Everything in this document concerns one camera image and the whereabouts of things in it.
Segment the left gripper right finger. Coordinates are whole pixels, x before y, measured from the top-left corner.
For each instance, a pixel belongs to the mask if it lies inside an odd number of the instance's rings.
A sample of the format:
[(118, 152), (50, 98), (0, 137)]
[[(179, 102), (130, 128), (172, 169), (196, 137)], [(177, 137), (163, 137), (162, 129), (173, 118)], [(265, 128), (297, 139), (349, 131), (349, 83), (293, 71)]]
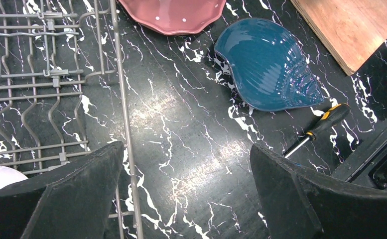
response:
[(250, 151), (273, 239), (387, 239), (387, 191), (347, 183), (254, 144)]

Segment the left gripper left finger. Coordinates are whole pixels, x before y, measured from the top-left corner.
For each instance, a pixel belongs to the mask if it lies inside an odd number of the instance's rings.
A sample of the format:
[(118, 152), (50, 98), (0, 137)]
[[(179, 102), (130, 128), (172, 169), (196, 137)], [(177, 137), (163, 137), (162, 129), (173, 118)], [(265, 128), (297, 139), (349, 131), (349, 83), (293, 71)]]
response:
[(101, 239), (124, 149), (116, 141), (0, 189), (0, 239)]

